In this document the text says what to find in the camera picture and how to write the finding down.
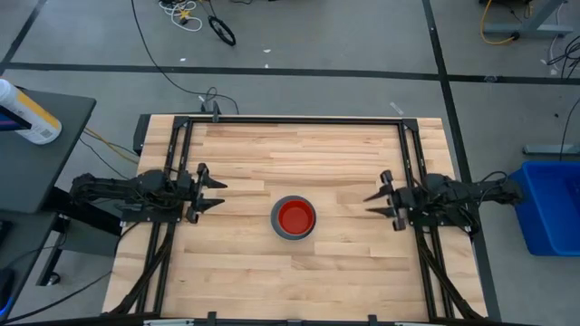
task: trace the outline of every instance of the black floor tape line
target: black floor tape line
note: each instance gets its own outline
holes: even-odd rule
[[[376,78],[408,81],[439,82],[438,73],[421,72],[381,72],[333,69],[293,69],[293,68],[228,68],[228,67],[183,67],[160,66],[166,73],[183,74],[221,74],[247,76],[296,76],[296,77],[346,77]],[[27,70],[41,72],[159,72],[155,66],[118,65],[118,64],[69,64],[69,63],[31,63],[0,62],[2,70]],[[496,84],[534,84],[534,85],[580,85],[580,79],[562,80],[548,77],[484,76],[448,74],[449,82],[485,82]]]
[[[461,181],[471,182],[471,173],[469,171],[469,164],[465,147],[463,145],[463,137],[461,136],[461,129],[459,128],[459,118],[453,101],[451,93],[451,86],[447,69],[445,68],[445,61],[443,60],[443,51],[439,35],[437,33],[437,25],[435,24],[435,16],[431,7],[430,0],[421,0],[423,2],[423,10],[425,11],[425,18],[427,19],[427,27],[429,28],[429,36],[431,39],[431,46],[433,54],[435,55],[435,63],[440,77],[441,90],[443,91],[443,100],[445,100],[445,108],[449,119],[449,126],[451,129],[451,137],[453,138],[453,147],[455,148],[455,155],[459,165],[459,175]],[[500,321],[501,316],[499,312],[498,297],[496,288],[494,287],[493,278],[491,276],[491,267],[489,266],[488,250],[485,243],[483,232],[478,232],[472,239],[475,247],[475,256],[478,263],[479,278],[484,292],[484,299],[488,310],[490,319]]]
[[[18,35],[12,41],[12,44],[10,44],[10,49],[8,49],[8,52],[4,56],[4,59],[2,59],[2,63],[11,62],[12,58],[15,57],[16,51],[18,51],[18,48],[20,47],[20,45],[24,41],[24,38],[28,34],[28,31],[30,31],[30,28],[33,26],[34,21],[36,20],[36,18],[40,14],[41,10],[43,10],[43,7],[44,7],[44,4],[46,4],[46,1],[47,0],[38,0],[38,3],[36,3],[36,6],[34,7],[33,11],[28,16],[28,19],[26,19],[26,22],[24,22],[22,29],[20,29],[20,32],[18,33]],[[5,70],[5,68],[0,66],[0,75],[2,75],[4,73],[4,70]]]

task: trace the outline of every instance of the white bottle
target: white bottle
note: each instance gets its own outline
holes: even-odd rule
[[[32,125],[30,129],[15,132],[34,144],[48,144],[61,134],[63,126],[58,119],[3,79],[0,79],[0,105]]]

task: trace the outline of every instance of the black table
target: black table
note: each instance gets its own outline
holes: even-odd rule
[[[62,123],[63,131],[55,141],[42,146],[14,132],[0,133],[0,220],[13,223],[0,244],[0,268],[30,252],[10,265],[14,270],[14,288],[11,302],[0,315],[0,321],[12,310],[51,231],[61,233],[56,244],[63,240],[71,221],[60,218],[60,214],[109,234],[121,232],[116,216],[90,205],[75,206],[67,192],[54,186],[91,117],[95,99],[24,92],[51,112]],[[58,245],[53,248],[37,285],[48,283],[61,251]]]

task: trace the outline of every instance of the wooden table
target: wooden table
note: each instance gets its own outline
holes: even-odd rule
[[[151,116],[139,173],[163,168],[172,121],[172,115]],[[418,123],[428,172],[452,177],[441,120]],[[397,128],[196,123],[188,170],[199,162],[228,185],[206,190],[206,197],[226,203],[197,225],[178,225],[162,317],[206,318],[216,311],[228,319],[366,321],[376,314],[380,321],[427,320],[414,232],[394,232],[390,220],[365,211],[384,206],[384,199],[363,203],[385,169],[396,187],[406,186]],[[318,215],[315,230],[301,241],[280,238],[270,225],[273,204],[288,195],[307,198]],[[143,223],[121,242],[104,311],[140,276],[150,228]],[[450,279],[487,315],[469,238],[457,227],[440,227],[440,238]]]

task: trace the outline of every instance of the wire bundle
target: wire bundle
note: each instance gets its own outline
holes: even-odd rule
[[[483,201],[485,200],[485,197],[488,195],[488,193],[496,188],[501,188],[503,187],[506,182],[508,181],[508,174],[506,174],[506,172],[503,171],[493,171],[491,173],[489,173],[488,175],[486,175],[484,178],[482,178],[480,181],[478,181],[477,183],[481,183],[484,181],[488,181],[488,179],[492,176],[495,175],[502,175],[502,178],[499,178],[497,180],[494,180],[496,182],[498,182],[498,184],[494,187],[490,187],[488,190],[486,190],[481,197],[479,198],[479,201],[477,203],[476,208],[479,208],[481,206],[481,203],[483,203]],[[465,221],[467,222],[467,225],[469,226],[469,231],[465,230],[463,227],[459,226],[459,229],[463,232],[465,232],[466,234],[468,234],[469,236],[472,236],[474,234],[476,234],[477,232],[479,232],[479,230],[481,229],[481,224],[479,223],[478,219],[473,216],[473,214],[470,212],[469,210],[469,206],[468,204],[460,204],[460,203],[441,203],[439,201],[440,199],[440,195],[430,191],[429,189],[427,189],[425,186],[423,186],[419,181],[417,181],[416,179],[413,179],[413,181],[426,193],[429,195],[430,200],[426,203],[423,203],[423,205],[420,207],[420,211],[421,210],[435,210],[435,211],[440,211],[440,212],[447,212],[449,209],[457,209],[459,214],[465,219]],[[459,198],[459,194],[457,193],[457,191],[455,190],[455,188],[453,188],[453,186],[451,184],[456,184],[459,185],[461,187],[467,187],[465,184],[459,182],[459,181],[455,181],[455,180],[446,180],[443,185],[446,187],[450,187],[453,189],[453,192],[455,193],[455,197]],[[469,194],[469,189],[466,188],[466,194],[467,196],[469,196],[471,198],[471,201],[475,201],[474,198],[472,198]]]
[[[579,39],[580,36],[577,36],[574,40],[570,41],[570,43],[565,47],[564,53],[562,53],[562,55],[557,56],[556,58],[551,59],[549,62],[546,63],[547,65],[554,65],[557,68],[556,64],[558,62],[564,61],[564,63],[562,64],[562,69],[560,70],[561,79],[564,79],[564,71],[566,70],[566,68],[569,69],[569,73],[565,78],[569,79],[570,76],[572,75],[572,72],[574,72],[574,70],[576,69],[576,66],[580,63],[580,54],[578,54],[577,56],[573,56],[574,53],[580,50],[580,41],[578,41]]]
[[[163,8],[165,14],[171,18],[171,22],[183,30],[188,32],[198,32],[201,30],[201,27],[203,27],[201,19],[189,15],[189,12],[198,6],[195,1],[182,1],[180,3],[173,3],[171,6],[165,6],[161,1],[159,1],[159,6]],[[186,21],[195,20],[199,23],[199,27],[195,29],[187,28],[180,24],[179,21],[176,21],[175,17],[181,17],[181,19],[185,19]]]

